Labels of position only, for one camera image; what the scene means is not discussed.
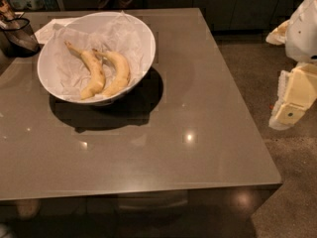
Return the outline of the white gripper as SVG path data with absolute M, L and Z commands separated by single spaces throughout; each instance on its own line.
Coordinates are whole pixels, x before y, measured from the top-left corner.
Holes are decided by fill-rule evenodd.
M 284 45 L 289 58 L 299 62 L 278 79 L 277 101 L 268 126 L 274 130 L 293 127 L 317 99 L 317 0 L 304 0 L 289 21 L 271 31 L 265 41 Z

